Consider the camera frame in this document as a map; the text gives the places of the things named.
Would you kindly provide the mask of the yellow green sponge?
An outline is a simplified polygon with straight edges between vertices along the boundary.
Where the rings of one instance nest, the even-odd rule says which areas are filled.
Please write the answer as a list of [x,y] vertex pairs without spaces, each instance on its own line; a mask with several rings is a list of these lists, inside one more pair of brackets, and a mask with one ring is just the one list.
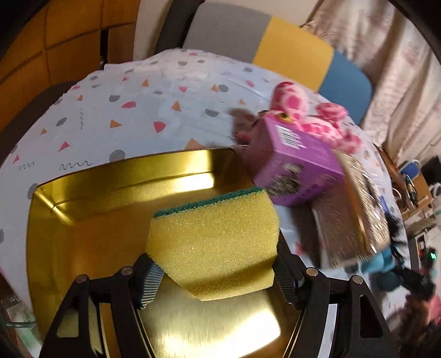
[[220,300],[273,285],[279,218],[267,192],[241,189],[154,214],[146,252],[199,300]]

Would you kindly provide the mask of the blue plush toy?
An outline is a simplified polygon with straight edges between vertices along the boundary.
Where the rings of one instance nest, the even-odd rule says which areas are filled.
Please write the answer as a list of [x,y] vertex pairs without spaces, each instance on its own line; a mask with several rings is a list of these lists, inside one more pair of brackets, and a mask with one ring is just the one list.
[[377,292],[392,292],[402,282],[401,277],[393,272],[396,266],[396,259],[391,248],[387,248],[374,257],[363,260],[360,264],[360,271],[370,277]]

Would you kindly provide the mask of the gold metal tin tray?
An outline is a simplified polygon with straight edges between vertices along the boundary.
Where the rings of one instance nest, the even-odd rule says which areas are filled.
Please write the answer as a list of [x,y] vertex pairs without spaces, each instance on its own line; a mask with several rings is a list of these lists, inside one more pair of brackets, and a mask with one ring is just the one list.
[[[78,275],[108,277],[135,262],[155,212],[251,186],[240,157],[225,148],[119,160],[40,185],[26,249],[40,333]],[[278,286],[200,301],[165,277],[141,322],[157,357],[282,357],[298,316]]]

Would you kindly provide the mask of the ornate silver tissue box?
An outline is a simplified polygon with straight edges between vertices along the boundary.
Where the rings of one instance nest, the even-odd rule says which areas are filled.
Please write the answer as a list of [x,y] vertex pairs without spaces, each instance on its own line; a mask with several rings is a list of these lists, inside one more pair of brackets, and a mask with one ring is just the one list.
[[370,259],[390,244],[380,196],[359,160],[334,151],[342,178],[313,201],[321,263],[335,269]]

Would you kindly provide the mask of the purple cardboard box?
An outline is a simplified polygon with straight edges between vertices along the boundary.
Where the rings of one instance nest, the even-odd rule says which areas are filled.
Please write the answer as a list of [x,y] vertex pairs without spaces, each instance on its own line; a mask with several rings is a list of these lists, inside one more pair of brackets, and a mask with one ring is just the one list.
[[253,183],[285,207],[312,200],[344,177],[328,144],[268,116],[253,127],[242,160]]

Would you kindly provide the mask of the pink plush toy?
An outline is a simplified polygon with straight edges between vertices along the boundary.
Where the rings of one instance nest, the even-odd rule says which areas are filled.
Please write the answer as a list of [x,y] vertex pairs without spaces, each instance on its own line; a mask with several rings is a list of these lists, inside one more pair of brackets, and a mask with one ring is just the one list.
[[260,119],[269,117],[297,131],[309,134],[328,144],[331,148],[346,154],[356,154],[362,148],[362,139],[343,123],[349,112],[340,104],[323,102],[311,108],[307,91],[298,83],[286,80],[278,83],[273,92],[270,106],[258,114],[234,110],[232,139],[240,145],[247,145],[252,130]]

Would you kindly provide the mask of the patterned white tablecloth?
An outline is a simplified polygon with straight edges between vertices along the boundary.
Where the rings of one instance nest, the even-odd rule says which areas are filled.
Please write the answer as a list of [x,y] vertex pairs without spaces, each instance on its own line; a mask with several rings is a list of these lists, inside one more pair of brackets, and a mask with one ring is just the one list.
[[[72,86],[1,167],[1,271],[20,298],[32,308],[26,249],[36,188],[119,160],[225,148],[240,157],[250,189],[256,185],[242,160],[248,144],[232,139],[231,112],[267,110],[275,86],[283,81],[239,60],[173,49],[142,61],[108,64]],[[362,139],[362,148],[349,155],[362,163],[379,195],[390,181],[371,140],[350,117],[343,125]],[[301,308],[292,306],[299,316],[282,357],[317,357],[325,339],[332,339],[332,357],[397,357],[367,282],[360,276],[345,280],[341,267],[322,265],[312,211],[316,198],[291,207],[272,201],[279,230],[300,258],[304,278]],[[108,277],[81,274],[74,279],[47,333],[41,334],[42,357],[110,357],[112,350],[121,357],[157,357],[142,326],[142,310],[131,299],[135,262]],[[279,287],[275,274],[272,286]]]

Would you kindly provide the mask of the beige patterned curtain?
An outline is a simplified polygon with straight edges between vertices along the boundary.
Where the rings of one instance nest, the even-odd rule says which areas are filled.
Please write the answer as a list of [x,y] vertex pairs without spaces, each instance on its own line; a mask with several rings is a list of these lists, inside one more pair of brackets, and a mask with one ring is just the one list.
[[389,1],[321,1],[305,24],[373,85],[362,129],[392,160],[440,155],[440,62]]

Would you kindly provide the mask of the grey yellow blue chair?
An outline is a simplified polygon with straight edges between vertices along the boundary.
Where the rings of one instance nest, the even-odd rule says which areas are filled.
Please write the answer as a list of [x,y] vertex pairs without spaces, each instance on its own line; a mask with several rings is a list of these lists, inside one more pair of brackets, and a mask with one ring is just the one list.
[[259,10],[208,1],[173,1],[155,46],[199,49],[276,72],[344,106],[360,124],[372,84],[354,63],[297,25]]

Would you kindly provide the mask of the orange wooden cabinet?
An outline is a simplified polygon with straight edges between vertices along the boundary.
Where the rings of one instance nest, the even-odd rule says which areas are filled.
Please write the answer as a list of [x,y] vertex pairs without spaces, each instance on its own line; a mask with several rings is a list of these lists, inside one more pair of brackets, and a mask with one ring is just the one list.
[[133,58],[139,1],[50,1],[1,58],[1,126],[48,88]]

